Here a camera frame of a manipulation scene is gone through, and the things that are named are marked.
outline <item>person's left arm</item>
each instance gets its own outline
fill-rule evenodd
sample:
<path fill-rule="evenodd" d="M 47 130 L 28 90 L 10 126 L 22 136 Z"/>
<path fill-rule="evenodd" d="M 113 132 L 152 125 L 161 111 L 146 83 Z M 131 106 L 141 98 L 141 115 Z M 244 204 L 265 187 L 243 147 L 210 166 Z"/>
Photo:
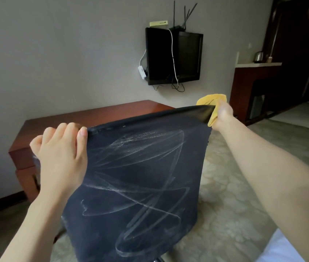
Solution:
<path fill-rule="evenodd" d="M 75 123 L 47 128 L 30 144 L 41 163 L 41 191 L 0 262 L 48 262 L 62 211 L 87 167 L 87 129 Z"/>

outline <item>wall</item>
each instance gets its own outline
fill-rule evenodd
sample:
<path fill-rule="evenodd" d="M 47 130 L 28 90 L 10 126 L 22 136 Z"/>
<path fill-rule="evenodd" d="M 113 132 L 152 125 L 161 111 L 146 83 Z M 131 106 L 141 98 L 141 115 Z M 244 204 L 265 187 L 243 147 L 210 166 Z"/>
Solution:
<path fill-rule="evenodd" d="M 272 0 L 176 0 L 176 22 L 195 2 L 187 31 L 204 34 L 201 76 L 180 93 L 154 91 L 137 70 L 145 27 L 172 24 L 173 0 L 0 0 L 0 198 L 21 190 L 7 151 L 26 119 L 230 95 L 236 52 L 262 48 Z"/>

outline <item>black television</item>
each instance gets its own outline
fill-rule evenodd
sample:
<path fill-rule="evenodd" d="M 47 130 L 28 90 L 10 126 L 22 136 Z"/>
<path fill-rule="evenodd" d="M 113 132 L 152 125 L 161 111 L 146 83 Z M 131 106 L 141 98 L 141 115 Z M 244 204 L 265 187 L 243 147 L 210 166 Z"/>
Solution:
<path fill-rule="evenodd" d="M 172 30 L 175 70 L 179 83 L 200 78 L 203 34 Z M 146 28 L 148 85 L 176 83 L 170 31 Z"/>

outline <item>yellow cleaning rag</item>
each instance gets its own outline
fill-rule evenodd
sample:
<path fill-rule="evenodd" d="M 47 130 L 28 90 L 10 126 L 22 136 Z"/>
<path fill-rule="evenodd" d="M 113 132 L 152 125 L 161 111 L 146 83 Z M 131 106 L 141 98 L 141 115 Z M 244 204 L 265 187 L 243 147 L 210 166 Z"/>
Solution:
<path fill-rule="evenodd" d="M 207 95 L 207 96 L 202 97 L 201 99 L 199 99 L 197 101 L 196 105 L 214 105 L 215 106 L 213 114 L 211 114 L 211 117 L 210 117 L 209 122 L 208 122 L 209 127 L 211 127 L 211 125 L 213 125 L 215 120 L 218 118 L 218 110 L 220 108 L 220 104 L 219 104 L 219 101 L 218 101 L 219 99 L 227 102 L 227 97 L 226 97 L 226 95 L 223 95 L 223 94 Z"/>

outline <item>countertop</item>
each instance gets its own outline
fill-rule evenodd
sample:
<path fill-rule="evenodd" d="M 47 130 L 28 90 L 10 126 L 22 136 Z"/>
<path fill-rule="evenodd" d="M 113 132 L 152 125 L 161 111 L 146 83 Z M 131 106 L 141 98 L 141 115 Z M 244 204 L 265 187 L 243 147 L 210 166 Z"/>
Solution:
<path fill-rule="evenodd" d="M 236 64 L 236 68 L 253 68 L 253 67 L 270 67 L 270 66 L 281 66 L 281 62 L 271 62 L 271 63 L 244 63 Z"/>

